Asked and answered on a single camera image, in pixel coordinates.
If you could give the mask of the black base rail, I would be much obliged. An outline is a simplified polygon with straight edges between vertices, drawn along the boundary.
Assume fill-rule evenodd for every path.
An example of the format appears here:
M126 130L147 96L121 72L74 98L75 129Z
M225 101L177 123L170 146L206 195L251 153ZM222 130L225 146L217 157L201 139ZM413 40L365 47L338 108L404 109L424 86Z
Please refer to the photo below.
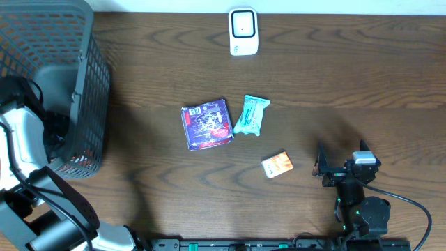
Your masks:
M353 240L342 243L335 240L299 238L293 240L179 240L173 238L149 241L154 251L410 251L408 241Z

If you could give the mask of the white barcode scanner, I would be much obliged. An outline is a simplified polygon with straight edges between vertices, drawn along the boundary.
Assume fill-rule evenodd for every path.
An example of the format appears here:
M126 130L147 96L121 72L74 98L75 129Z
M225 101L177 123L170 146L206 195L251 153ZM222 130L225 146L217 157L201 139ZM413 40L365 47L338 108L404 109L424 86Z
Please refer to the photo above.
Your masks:
M251 56L259 49L257 12L252 8L234 8L228 14L229 51L232 56Z

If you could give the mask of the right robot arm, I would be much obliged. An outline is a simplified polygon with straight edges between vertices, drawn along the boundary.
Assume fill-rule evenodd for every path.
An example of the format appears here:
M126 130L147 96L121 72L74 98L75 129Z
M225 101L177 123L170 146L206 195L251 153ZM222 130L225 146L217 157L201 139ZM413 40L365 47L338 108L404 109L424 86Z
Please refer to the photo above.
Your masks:
M337 190L335 215L345 226L345 234L354 238L375 238L387 233L390 203L379 197L366 197L365 185L376 178L380 160L370 151L365 141L360 150L352 153L342 167L330 167L322 144L313 175L323 178L322 186Z

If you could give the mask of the purple snack package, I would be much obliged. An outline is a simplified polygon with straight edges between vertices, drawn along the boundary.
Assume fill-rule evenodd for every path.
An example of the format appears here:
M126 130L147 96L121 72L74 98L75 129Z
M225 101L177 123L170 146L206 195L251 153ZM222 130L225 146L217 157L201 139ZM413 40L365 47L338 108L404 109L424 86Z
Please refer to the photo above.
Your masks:
M233 140L233 127L225 99L182 107L181 118L187 147L191 151L228 144Z

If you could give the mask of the green wipes packet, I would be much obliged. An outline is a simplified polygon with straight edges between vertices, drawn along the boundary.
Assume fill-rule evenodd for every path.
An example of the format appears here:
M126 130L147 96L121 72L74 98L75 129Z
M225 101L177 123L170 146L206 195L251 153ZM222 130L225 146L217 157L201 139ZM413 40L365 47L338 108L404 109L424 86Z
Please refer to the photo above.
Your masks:
M261 134L264 109L269 104L270 101L264 98L245 95L243 110L235 126L233 127L233 131L236 134L254 134L258 137Z

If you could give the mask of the grey plastic basket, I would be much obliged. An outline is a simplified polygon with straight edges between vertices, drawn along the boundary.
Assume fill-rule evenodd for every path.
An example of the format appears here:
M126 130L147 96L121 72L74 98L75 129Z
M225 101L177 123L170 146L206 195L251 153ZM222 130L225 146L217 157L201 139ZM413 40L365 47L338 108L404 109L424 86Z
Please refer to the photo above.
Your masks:
M88 178L102 164L110 74L83 0L2 1L1 76L32 79L43 107L69 119L52 168L64 179Z

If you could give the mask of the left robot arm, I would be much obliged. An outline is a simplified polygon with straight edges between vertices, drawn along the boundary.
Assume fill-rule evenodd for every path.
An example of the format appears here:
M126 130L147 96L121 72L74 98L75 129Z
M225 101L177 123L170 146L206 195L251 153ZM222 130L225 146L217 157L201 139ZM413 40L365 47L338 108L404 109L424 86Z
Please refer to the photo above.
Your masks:
M18 249L143 250L128 227L92 205L48 166L43 93L32 80L1 78L1 233Z

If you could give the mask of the small orange packet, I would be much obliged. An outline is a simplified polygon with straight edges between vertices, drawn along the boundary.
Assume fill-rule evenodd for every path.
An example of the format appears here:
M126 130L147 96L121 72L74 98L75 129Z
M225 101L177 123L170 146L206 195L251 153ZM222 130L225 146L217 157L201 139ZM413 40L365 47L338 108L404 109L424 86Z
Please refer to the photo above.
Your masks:
M286 151L282 151L261 162L267 178L274 178L293 169L293 163Z

